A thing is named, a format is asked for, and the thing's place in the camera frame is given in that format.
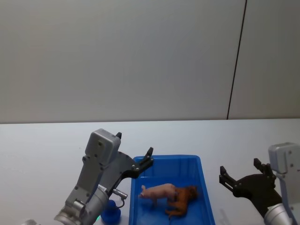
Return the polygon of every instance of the black cable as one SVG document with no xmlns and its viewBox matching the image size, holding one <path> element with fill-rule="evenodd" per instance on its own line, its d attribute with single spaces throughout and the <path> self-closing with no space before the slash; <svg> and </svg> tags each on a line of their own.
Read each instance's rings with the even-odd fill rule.
<svg viewBox="0 0 300 225">
<path fill-rule="evenodd" d="M 116 207 L 117 209 L 120 209 L 120 208 L 122 208 L 122 207 L 125 205 L 124 199 L 122 199 L 122 202 L 123 202 L 123 204 L 122 204 L 121 206 L 117 206 L 117 207 Z"/>
<path fill-rule="evenodd" d="M 240 40 L 239 40 L 238 52 L 236 54 L 236 60 L 235 60 L 235 66 L 234 66 L 234 73 L 233 73 L 233 80 L 232 80 L 232 85 L 231 85 L 231 92 L 230 92 L 229 105 L 228 105 L 228 111 L 227 111 L 227 118 L 226 119 L 228 119 L 228 117 L 229 117 L 229 110 L 230 110 L 231 98 L 233 96 L 233 84 L 234 84 L 234 79 L 235 79 L 236 67 L 238 65 L 238 58 L 239 58 L 239 53 L 240 53 L 240 41 L 242 39 L 242 33 L 243 33 L 243 27 L 244 27 L 244 20 L 245 20 L 245 14 L 246 14 L 247 1 L 248 0 L 245 0 L 244 14 L 243 14 L 243 20 L 242 20 L 242 27 L 240 28 Z"/>
</svg>

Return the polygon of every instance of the blue tray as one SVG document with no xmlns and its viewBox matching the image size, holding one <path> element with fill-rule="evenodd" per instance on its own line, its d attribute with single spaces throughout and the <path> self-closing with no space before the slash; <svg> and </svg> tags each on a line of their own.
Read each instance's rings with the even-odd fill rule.
<svg viewBox="0 0 300 225">
<path fill-rule="evenodd" d="M 191 155 L 153 158 L 153 166 L 131 181 L 129 225 L 214 225 L 200 158 Z M 134 158 L 137 162 L 141 159 L 142 157 Z M 166 199 L 159 199 L 157 207 L 154 207 L 150 199 L 138 197 L 142 185 L 149 188 L 165 183 L 172 183 L 177 187 L 196 185 L 199 193 L 198 199 L 189 204 L 186 216 L 172 217 L 170 223 L 165 214 L 165 209 L 169 208 Z"/>
</svg>

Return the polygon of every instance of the white table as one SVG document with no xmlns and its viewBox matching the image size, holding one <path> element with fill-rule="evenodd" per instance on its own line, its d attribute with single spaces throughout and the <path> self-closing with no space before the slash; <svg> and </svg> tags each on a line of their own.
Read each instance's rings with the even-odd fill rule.
<svg viewBox="0 0 300 225">
<path fill-rule="evenodd" d="M 253 158 L 269 161 L 270 145 L 300 143 L 300 119 L 0 125 L 1 224 L 26 218 L 55 224 L 53 217 L 77 182 L 90 133 L 99 128 L 122 132 L 120 151 L 131 157 L 150 146 L 159 155 L 199 155 L 217 225 L 263 224 L 249 200 L 219 184 L 220 165 L 239 179 L 257 173 Z M 130 179 L 118 188 L 130 194 Z M 122 224 L 128 224 L 129 198 L 121 211 Z"/>
</svg>

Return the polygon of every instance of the plastic animal figure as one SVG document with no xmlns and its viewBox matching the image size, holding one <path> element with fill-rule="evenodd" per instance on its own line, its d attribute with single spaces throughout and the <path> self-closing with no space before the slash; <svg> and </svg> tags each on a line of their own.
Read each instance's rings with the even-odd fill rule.
<svg viewBox="0 0 300 225">
<path fill-rule="evenodd" d="M 184 216 L 188 210 L 188 203 L 198 197 L 197 187 L 188 186 L 184 188 L 175 188 L 176 198 L 174 202 L 168 201 L 168 205 L 174 207 L 174 210 L 165 210 L 169 215 L 169 219 L 172 216 Z"/>
<path fill-rule="evenodd" d="M 176 187 L 173 184 L 163 184 L 146 189 L 142 185 L 142 192 L 139 195 L 140 198 L 149 198 L 153 201 L 154 205 L 157 205 L 157 199 L 167 198 L 168 201 L 174 201 Z"/>
</svg>

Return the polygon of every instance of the toy pig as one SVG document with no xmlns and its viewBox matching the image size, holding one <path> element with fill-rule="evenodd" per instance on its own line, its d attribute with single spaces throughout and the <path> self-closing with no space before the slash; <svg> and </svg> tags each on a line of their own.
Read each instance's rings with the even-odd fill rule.
<svg viewBox="0 0 300 225">
<path fill-rule="evenodd" d="M 174 201 L 176 195 L 175 186 L 173 184 L 163 184 L 146 189 L 142 185 L 142 192 L 139 195 L 140 198 L 149 198 L 153 201 L 153 204 L 157 204 L 157 199 L 168 198 L 169 201 Z"/>
</svg>

